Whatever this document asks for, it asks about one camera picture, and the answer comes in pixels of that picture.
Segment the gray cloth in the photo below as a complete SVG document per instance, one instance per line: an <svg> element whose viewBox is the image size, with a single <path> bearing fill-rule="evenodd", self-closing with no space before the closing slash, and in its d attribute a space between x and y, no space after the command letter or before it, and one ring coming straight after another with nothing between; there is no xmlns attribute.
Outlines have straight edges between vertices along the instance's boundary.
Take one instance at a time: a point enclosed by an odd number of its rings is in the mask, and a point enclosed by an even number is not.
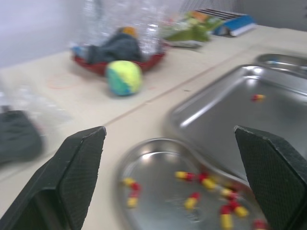
<svg viewBox="0 0 307 230"><path fill-rule="evenodd" d="M141 61L138 40L129 34L118 33L102 46L90 46L88 64L116 60Z"/></svg>

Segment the red plate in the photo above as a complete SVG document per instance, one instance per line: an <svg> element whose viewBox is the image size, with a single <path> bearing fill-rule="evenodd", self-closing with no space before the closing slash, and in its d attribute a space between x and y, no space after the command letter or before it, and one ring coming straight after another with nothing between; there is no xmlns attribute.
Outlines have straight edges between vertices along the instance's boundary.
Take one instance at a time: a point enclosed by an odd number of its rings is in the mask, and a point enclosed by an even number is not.
<svg viewBox="0 0 307 230"><path fill-rule="evenodd" d="M138 62L138 61L133 61L134 63L138 64L140 68L142 69L143 72L151 69L153 66L155 66L157 63L159 63L165 56L165 53L163 54L156 54L153 55L147 62ZM87 70L97 73L99 75L104 75L107 62L100 62L96 64L87 64L84 59L78 56L73 56L72 59L79 64L80 66L86 68Z"/></svg>

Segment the tennis ball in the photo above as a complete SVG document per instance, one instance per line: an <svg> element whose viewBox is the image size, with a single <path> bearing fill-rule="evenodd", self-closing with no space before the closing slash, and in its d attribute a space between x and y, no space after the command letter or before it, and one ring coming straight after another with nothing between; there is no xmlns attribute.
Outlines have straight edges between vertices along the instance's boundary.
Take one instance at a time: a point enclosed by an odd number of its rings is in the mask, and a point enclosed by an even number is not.
<svg viewBox="0 0 307 230"><path fill-rule="evenodd" d="M130 61L113 61L106 67L110 90L118 96L138 92L142 85L141 68Z"/></svg>

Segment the metal tray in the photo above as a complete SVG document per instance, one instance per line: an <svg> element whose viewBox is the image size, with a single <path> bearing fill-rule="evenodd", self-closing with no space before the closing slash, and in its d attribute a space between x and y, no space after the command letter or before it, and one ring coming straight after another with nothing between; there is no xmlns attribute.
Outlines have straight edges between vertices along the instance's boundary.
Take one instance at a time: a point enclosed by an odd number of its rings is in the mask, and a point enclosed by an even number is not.
<svg viewBox="0 0 307 230"><path fill-rule="evenodd" d="M253 102L255 94L266 98ZM261 66L240 66L172 110L166 124L204 159L247 180L233 133L236 125L281 136L307 158L307 80Z"/></svg>
<svg viewBox="0 0 307 230"><path fill-rule="evenodd" d="M256 58L256 64L307 77L307 59L302 57L264 54Z"/></svg>
<svg viewBox="0 0 307 230"><path fill-rule="evenodd" d="M115 199L125 219L126 227L134 230L220 230L219 209L227 203L219 189L208 191L197 182L174 177L176 171L208 172L221 186L240 191L240 203L250 215L233 215L234 230L251 230L255 218L264 219L247 182L228 175L198 156L184 143L166 138L150 139L130 150L120 164L116 176ZM135 209L126 206L130 190L121 183L125 177L134 178L142 187ZM193 192L201 193L201 200L193 212L184 209L185 199Z"/></svg>

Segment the white table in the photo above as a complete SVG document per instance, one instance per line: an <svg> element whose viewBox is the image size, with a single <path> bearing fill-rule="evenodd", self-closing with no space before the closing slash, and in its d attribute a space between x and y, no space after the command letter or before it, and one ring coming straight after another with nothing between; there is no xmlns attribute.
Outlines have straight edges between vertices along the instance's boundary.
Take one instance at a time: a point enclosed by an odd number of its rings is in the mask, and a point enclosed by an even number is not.
<svg viewBox="0 0 307 230"><path fill-rule="evenodd" d="M73 121L61 128L63 139L82 129L106 126L99 176L83 229L119 230L123 226L114 209L112 187L117 164L125 152L142 140L162 137L162 121L170 107L231 68L251 63L261 53L280 51L303 56L307 53L306 41L307 33L259 26L238 38L214 37L198 51L170 49L165 62L146 73L142 92L127 98L110 96L104 79L77 67L69 60L69 53L3 69L1 73L9 88L26 78L38 93L57 102L73 116ZM58 76L82 83L65 90L48 87L46 81ZM49 156L0 170L5 175L0 175L0 215L54 153L54 149L48 151Z"/></svg>

